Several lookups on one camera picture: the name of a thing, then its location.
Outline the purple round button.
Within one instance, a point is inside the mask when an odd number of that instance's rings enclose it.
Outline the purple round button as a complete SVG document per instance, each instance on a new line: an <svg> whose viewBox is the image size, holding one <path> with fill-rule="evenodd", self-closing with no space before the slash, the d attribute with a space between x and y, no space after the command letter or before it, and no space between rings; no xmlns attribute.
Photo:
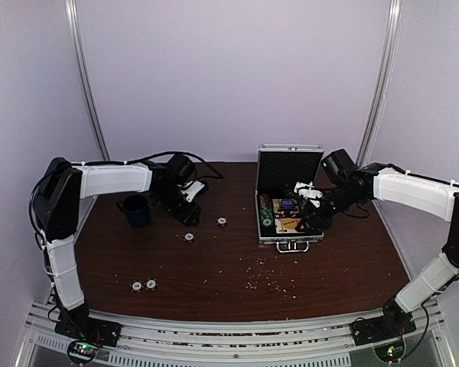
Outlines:
<svg viewBox="0 0 459 367"><path fill-rule="evenodd" d="M295 210L296 203L293 199L283 198L280 201L280 208L282 210Z"/></svg>

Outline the aluminium poker case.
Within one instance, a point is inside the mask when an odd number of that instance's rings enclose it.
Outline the aluminium poker case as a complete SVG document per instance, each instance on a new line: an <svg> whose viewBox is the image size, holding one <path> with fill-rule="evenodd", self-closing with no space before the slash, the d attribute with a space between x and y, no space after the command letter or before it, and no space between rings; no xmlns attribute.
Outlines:
<svg viewBox="0 0 459 367"><path fill-rule="evenodd" d="M274 214L273 224L263 227L260 223L259 195L267 194L271 200L290 198L296 200L293 191L297 182L314 183L324 149L320 145L261 144L258 149L258 164L255 188L257 230L260 245L270 245L280 254L305 253L312 244L319 242L324 234L277 234L275 220L282 218L301 219L301 211L293 215Z"/></svg>

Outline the yellow blue card box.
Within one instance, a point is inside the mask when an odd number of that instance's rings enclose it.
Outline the yellow blue card box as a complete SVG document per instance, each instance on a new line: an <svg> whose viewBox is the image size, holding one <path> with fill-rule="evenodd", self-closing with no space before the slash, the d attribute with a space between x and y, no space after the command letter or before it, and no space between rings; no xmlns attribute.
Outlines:
<svg viewBox="0 0 459 367"><path fill-rule="evenodd" d="M274 214L293 215L299 213L299 206L296 200L290 198L278 198L272 200Z"/></svg>

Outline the green poker chip front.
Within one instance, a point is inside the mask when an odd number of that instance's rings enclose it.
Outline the green poker chip front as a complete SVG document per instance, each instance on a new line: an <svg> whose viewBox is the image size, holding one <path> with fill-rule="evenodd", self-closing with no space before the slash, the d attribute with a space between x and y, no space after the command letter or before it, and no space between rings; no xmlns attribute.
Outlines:
<svg viewBox="0 0 459 367"><path fill-rule="evenodd" d="M271 216L261 216L260 223L263 227L270 227L273 224Z"/></svg>

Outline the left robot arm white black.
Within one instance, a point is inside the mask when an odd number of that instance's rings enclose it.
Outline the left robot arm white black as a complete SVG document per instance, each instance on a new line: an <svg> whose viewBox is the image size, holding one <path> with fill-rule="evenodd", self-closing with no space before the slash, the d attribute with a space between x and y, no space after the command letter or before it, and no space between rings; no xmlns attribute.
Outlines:
<svg viewBox="0 0 459 367"><path fill-rule="evenodd" d="M95 331L75 257L81 201L138 193L184 226L200 221L201 209L194 199L207 185L194 162L203 159L184 151L167 151L165 156L165 163L156 162L156 154L131 161L70 162L56 157L31 191L28 215L57 297L57 325L77 339L88 339Z"/></svg>

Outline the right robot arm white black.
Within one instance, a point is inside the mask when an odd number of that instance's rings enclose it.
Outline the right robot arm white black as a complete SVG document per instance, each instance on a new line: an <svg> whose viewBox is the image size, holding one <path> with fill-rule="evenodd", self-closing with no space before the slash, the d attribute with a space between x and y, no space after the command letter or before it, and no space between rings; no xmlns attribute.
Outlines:
<svg viewBox="0 0 459 367"><path fill-rule="evenodd" d="M413 311L459 279L459 182L412 173L392 163L360 167L344 149L330 153L321 166L333 187L320 189L312 182L297 182L291 190L300 205L298 230L323 232L338 213L373 201L402 206L444 225L439 253L386 301L380 317L352 325L363 338L374 333L391 338L413 330Z"/></svg>

